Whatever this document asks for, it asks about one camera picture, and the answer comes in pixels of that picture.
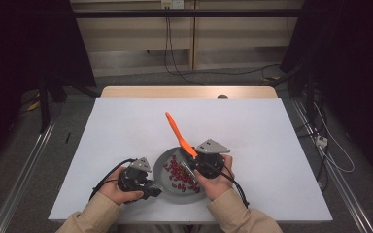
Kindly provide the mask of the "black metal stand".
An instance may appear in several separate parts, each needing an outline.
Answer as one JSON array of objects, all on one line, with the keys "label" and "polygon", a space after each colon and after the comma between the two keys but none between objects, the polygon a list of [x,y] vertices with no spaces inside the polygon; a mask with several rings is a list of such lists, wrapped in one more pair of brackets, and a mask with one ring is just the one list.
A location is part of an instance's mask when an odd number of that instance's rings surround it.
[{"label": "black metal stand", "polygon": [[288,93],[291,97],[301,97],[305,94],[305,106],[307,122],[311,126],[314,123],[314,81],[312,69],[306,61],[300,62],[293,69],[285,73],[282,77],[270,84],[276,88],[282,83],[287,84]]},{"label": "black metal stand", "polygon": [[64,86],[72,86],[80,93],[91,97],[98,98],[101,96],[100,93],[84,87],[76,82],[68,80],[64,77],[61,77],[57,74],[53,75],[42,75],[39,79],[39,100],[41,104],[41,129],[40,132],[44,133],[51,123],[51,114],[49,107],[49,97],[56,103],[64,102],[67,99],[67,94],[63,89]]}]

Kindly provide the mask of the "person's right hand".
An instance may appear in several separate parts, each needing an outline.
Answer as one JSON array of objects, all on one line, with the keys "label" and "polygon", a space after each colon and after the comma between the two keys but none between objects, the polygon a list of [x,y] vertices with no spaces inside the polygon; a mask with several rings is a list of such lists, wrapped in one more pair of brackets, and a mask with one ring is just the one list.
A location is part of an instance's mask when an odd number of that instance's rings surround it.
[{"label": "person's right hand", "polygon": [[[222,168],[222,171],[230,178],[233,178],[234,174],[232,172],[232,157],[228,154],[223,154],[222,157],[224,160],[224,167]],[[227,190],[231,189],[233,185],[233,182],[223,175],[218,175],[214,179],[207,179],[197,170],[194,170],[194,175],[199,183],[203,186],[207,197],[211,201],[214,201]]]}]

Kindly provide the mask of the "wooden vertical post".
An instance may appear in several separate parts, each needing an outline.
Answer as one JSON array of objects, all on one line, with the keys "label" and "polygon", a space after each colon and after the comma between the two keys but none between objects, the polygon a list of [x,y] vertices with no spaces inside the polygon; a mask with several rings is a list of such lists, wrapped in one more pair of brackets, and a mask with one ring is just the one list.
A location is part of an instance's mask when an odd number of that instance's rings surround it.
[{"label": "wooden vertical post", "polygon": [[[196,0],[190,0],[190,9],[196,10]],[[194,70],[195,67],[195,24],[196,19],[192,17],[190,19],[190,49],[189,49],[189,68]]]}]

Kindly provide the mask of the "white table mat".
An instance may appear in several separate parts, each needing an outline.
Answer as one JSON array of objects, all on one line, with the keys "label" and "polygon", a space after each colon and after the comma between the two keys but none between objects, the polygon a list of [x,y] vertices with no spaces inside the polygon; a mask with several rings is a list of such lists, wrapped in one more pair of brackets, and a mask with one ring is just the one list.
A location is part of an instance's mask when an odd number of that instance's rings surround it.
[{"label": "white table mat", "polygon": [[[123,160],[146,157],[154,166],[177,147],[166,112],[192,146],[213,139],[230,149],[251,207],[279,222],[332,219],[279,98],[97,99],[49,218],[63,221],[82,209],[93,187]],[[119,222],[213,223],[206,196],[180,205],[161,194],[124,207]]]}]

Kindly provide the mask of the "person's left hand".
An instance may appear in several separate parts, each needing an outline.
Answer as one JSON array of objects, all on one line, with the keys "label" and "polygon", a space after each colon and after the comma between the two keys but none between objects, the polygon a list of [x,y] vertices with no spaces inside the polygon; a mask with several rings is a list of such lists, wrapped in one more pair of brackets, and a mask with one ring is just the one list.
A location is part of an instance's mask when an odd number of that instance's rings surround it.
[{"label": "person's left hand", "polygon": [[117,178],[120,173],[125,170],[125,167],[119,167],[114,171],[107,179],[104,184],[100,187],[99,192],[106,196],[108,199],[113,201],[115,204],[120,206],[125,202],[139,200],[144,192],[140,190],[136,191],[122,191],[117,182]]}]

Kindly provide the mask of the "grey dustpan with orange edge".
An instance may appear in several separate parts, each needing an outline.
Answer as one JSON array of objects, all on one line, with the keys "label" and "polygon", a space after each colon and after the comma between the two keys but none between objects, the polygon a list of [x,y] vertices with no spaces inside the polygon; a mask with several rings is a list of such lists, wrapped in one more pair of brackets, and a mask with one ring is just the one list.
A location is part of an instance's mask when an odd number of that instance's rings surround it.
[{"label": "grey dustpan with orange edge", "polygon": [[197,201],[200,201],[205,198],[205,193],[203,188],[200,186],[201,191],[199,193],[195,194],[177,194],[169,189],[169,185],[166,183],[166,180],[163,178],[163,167],[162,165],[167,161],[167,159],[175,154],[178,158],[180,158],[183,163],[186,165],[187,170],[192,175],[191,171],[187,167],[187,163],[185,162],[185,158],[183,157],[183,154],[181,152],[180,148],[172,148],[168,151],[166,151],[164,154],[162,154],[157,161],[155,162],[153,166],[153,177],[156,183],[156,186],[159,187],[162,190],[161,196],[168,200],[169,202],[185,205],[185,204],[191,204],[195,203]]}]

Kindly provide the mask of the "orange brush with grey bristles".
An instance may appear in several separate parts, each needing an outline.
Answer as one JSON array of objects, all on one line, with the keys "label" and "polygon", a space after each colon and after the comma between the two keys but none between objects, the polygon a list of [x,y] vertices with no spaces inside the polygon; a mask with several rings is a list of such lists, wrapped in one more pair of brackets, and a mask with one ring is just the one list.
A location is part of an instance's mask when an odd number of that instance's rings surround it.
[{"label": "orange brush with grey bristles", "polygon": [[174,132],[180,147],[192,158],[195,159],[198,153],[194,150],[194,148],[188,143],[182,136],[175,120],[172,118],[171,114],[169,112],[165,113],[165,116],[168,120],[168,123]]}]

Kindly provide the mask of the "red beans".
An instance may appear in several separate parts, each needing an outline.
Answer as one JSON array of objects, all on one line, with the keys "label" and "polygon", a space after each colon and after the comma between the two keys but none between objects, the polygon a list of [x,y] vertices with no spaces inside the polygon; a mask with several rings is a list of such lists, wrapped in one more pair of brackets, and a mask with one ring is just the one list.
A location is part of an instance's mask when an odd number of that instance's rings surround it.
[{"label": "red beans", "polygon": [[162,165],[163,178],[169,189],[177,194],[195,194],[201,191],[199,183],[192,177],[183,161],[175,154]]}]

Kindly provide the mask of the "white wall socket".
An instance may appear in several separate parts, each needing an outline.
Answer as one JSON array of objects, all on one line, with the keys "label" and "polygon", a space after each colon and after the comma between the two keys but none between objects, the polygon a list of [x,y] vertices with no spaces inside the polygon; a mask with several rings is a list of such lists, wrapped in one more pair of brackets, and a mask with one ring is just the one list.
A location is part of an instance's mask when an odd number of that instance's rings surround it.
[{"label": "white wall socket", "polygon": [[161,8],[166,10],[182,10],[185,7],[184,0],[161,0]]}]

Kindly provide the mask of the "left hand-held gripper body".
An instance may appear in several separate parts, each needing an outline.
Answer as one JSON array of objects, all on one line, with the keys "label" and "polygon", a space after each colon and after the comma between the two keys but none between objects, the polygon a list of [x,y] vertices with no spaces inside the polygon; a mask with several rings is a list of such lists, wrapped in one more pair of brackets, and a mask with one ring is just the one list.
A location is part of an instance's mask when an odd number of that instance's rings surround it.
[{"label": "left hand-held gripper body", "polygon": [[158,188],[154,185],[152,180],[148,179],[148,173],[152,171],[151,166],[146,157],[139,159],[130,159],[130,164],[124,171],[122,171],[118,178],[118,186],[122,191],[136,191],[144,192],[142,199],[147,200],[148,188]]}]

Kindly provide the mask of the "aluminium floor rail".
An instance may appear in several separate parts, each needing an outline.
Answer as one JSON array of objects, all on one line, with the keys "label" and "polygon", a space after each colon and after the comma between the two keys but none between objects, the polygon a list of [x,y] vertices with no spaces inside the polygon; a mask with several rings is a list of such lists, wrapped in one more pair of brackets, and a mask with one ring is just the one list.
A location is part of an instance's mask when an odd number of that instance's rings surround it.
[{"label": "aluminium floor rail", "polygon": [[49,233],[59,226],[48,220],[54,191],[39,172],[47,135],[36,113],[18,116],[0,153],[0,233]]},{"label": "aluminium floor rail", "polygon": [[[302,122],[305,124],[307,132],[311,135],[314,132],[314,127],[309,124],[306,116],[306,108],[299,100],[292,101],[295,109],[297,110],[299,117]],[[355,222],[358,231],[360,233],[373,233],[373,226],[370,223],[370,220],[357,200],[355,194],[344,178],[344,171],[335,166],[335,162],[329,152],[325,152],[321,146],[316,144],[316,138],[312,135],[310,136],[313,145],[318,150],[321,160],[326,168],[327,174],[331,177],[336,189],[338,190],[343,202],[346,205],[353,221]]]}]

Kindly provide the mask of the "dark curtain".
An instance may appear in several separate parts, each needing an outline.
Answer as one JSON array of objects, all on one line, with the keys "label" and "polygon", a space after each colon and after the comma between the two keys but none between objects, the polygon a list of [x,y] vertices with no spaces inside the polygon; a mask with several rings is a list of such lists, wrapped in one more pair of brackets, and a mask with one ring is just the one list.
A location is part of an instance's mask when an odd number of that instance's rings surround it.
[{"label": "dark curtain", "polygon": [[21,97],[40,87],[94,86],[71,0],[0,0],[0,149]]},{"label": "dark curtain", "polygon": [[373,166],[373,0],[304,0],[281,63],[285,72],[328,39],[313,63],[314,78]]}]

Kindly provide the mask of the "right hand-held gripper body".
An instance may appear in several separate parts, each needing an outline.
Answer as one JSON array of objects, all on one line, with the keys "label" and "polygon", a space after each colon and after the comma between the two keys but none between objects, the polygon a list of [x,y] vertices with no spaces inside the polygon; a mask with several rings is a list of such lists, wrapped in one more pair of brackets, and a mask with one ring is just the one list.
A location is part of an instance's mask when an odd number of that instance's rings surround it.
[{"label": "right hand-held gripper body", "polygon": [[193,148],[198,153],[194,159],[197,162],[195,170],[207,179],[216,178],[224,165],[221,154],[230,152],[230,149],[213,139],[208,139]]}]

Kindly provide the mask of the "yellow floor tape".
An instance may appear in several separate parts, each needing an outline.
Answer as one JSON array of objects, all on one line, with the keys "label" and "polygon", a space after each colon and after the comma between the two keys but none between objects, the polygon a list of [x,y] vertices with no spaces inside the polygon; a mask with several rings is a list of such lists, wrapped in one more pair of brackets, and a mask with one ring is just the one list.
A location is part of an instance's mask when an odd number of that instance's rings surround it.
[{"label": "yellow floor tape", "polygon": [[35,110],[39,105],[40,105],[40,94],[37,93],[30,101],[27,111]]}]

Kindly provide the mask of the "black horizontal bar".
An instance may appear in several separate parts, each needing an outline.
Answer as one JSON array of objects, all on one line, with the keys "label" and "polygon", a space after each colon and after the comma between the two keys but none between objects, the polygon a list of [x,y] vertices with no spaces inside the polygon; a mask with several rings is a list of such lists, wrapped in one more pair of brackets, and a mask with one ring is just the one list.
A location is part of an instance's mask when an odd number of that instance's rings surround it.
[{"label": "black horizontal bar", "polygon": [[76,18],[113,17],[300,17],[298,9],[268,10],[140,10],[140,11],[75,11]]}]

